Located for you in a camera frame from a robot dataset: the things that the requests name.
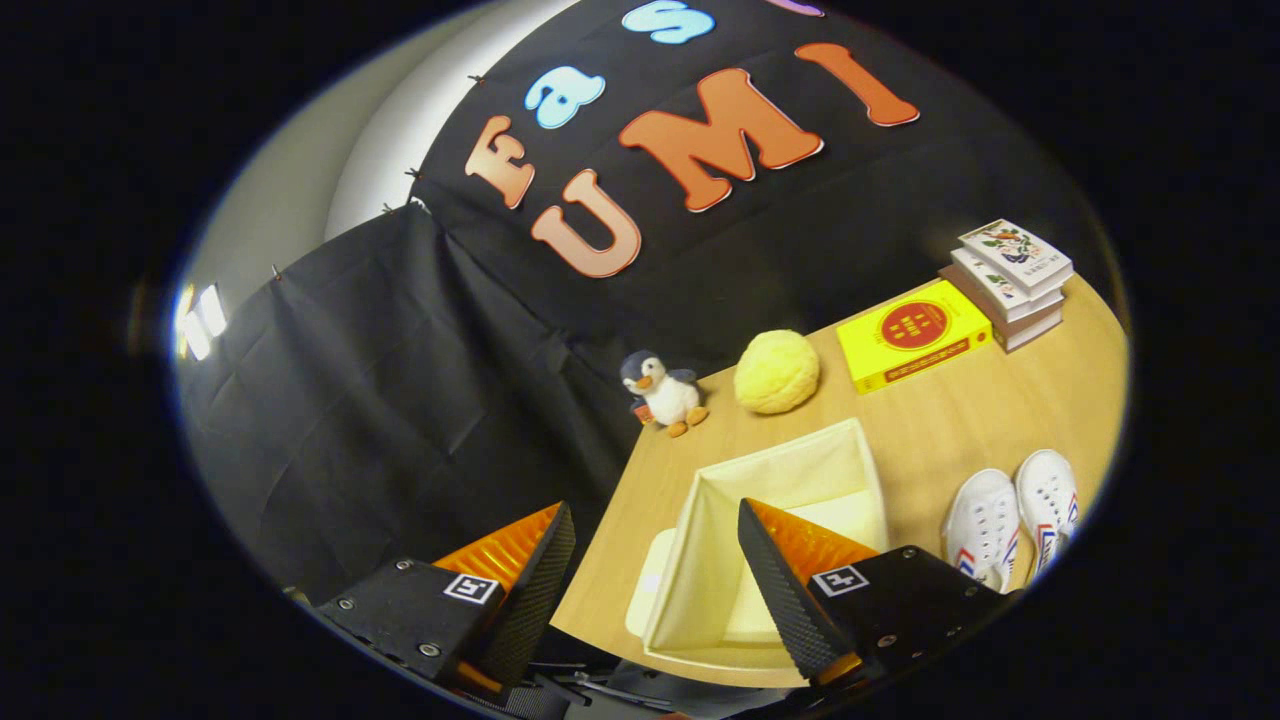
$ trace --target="yellow book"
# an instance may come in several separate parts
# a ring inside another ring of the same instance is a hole
[[[836,328],[859,395],[991,342],[991,320],[947,281]]]

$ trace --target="black cloth backdrop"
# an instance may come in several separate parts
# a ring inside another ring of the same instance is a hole
[[[1060,246],[1115,307],[1084,199],[959,79],[856,22],[763,0],[691,1],[717,27],[660,45],[621,26],[641,4],[584,0],[536,29],[433,143],[412,187],[426,209],[408,202],[298,260],[234,310],[209,357],[182,368],[196,465],[282,587],[323,602],[390,559],[434,560],[561,500],[576,566],[641,430],[617,379],[626,354],[646,347],[707,375],[759,332],[812,332],[931,279],[957,234],[992,219]],[[794,56],[809,42],[851,49],[922,117],[872,124],[833,76]],[[544,129],[524,96],[559,65],[608,85]],[[653,109],[705,120],[695,86],[731,67],[826,147],[758,167],[694,214],[666,169],[617,135]],[[517,163],[536,167],[517,210],[463,172],[492,115],[512,119]],[[643,233],[612,278],[577,274],[530,236],[557,204],[608,246],[605,228],[561,199],[584,168]]]

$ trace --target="white wall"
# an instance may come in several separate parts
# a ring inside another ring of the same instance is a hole
[[[338,179],[379,105],[424,58],[492,9],[480,5],[415,35],[305,105],[262,145],[221,199],[192,250],[183,284],[195,284],[198,295],[216,282],[230,318],[271,279],[273,263],[284,270],[328,240],[325,224]],[[392,167],[388,173],[402,170]],[[381,201],[379,196],[375,208]]]
[[[577,0],[498,0],[406,40],[303,106],[246,164],[196,243],[183,286],[218,283],[228,318],[324,241],[408,197],[445,119],[538,26]]]
[[[329,208],[325,240],[408,199],[428,149],[475,81],[521,40],[577,0],[507,0],[462,28],[412,70],[378,108],[356,141]]]

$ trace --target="white sneaker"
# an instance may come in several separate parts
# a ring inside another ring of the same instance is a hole
[[[1053,450],[1037,450],[1023,461],[1014,483],[1018,512],[1036,541],[1034,579],[1066,547],[1075,534],[1080,507],[1075,497],[1071,464]]]
[[[979,470],[960,486],[942,529],[947,561],[997,592],[1007,592],[1018,556],[1018,496],[1009,475]]]

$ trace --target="light fixture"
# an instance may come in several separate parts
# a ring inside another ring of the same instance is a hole
[[[187,345],[191,346],[191,354],[196,360],[204,360],[209,355],[209,336],[205,334],[205,325],[195,310],[182,318],[182,334],[187,337]]]
[[[196,296],[196,286],[188,284],[187,287],[184,287],[182,290],[182,295],[178,296],[178,306],[173,314],[173,327],[174,329],[178,331],[177,333],[174,333],[178,343],[174,347],[174,352],[178,354],[178,357],[187,356],[187,334],[182,332],[182,320],[183,318],[187,316],[187,313],[191,310],[191,300],[195,296]]]
[[[227,329],[227,315],[223,315],[223,304],[218,299],[218,286],[211,284],[200,293],[200,316],[205,319],[209,334],[218,337]]]

